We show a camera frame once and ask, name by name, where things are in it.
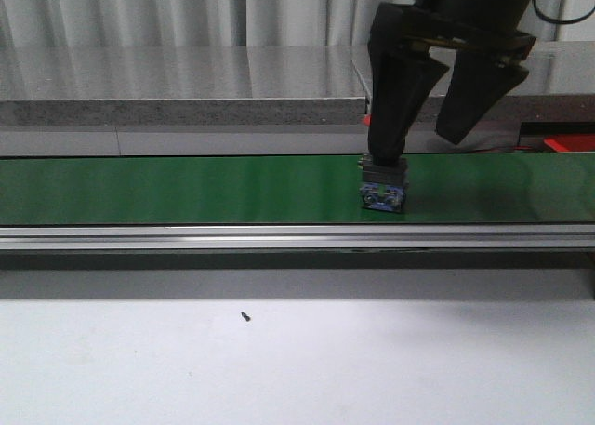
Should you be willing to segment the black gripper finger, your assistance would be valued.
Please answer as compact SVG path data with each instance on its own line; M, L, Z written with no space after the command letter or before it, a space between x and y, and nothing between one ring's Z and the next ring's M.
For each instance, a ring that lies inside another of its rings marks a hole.
M404 35L405 9L382 3L368 40L372 105L368 149L377 166L396 167L405 137L430 91L448 67L430 56L430 46Z
M479 53L457 52L450 86L436 121L436 133L452 144L459 144L528 74L522 65L506 65Z

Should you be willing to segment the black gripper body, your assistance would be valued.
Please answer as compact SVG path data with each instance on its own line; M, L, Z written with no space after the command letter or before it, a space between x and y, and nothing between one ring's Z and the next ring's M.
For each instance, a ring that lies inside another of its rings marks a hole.
M438 67L433 46L492 67L517 67L536 39L518 29L530 0L414 0L402 9L402 63Z

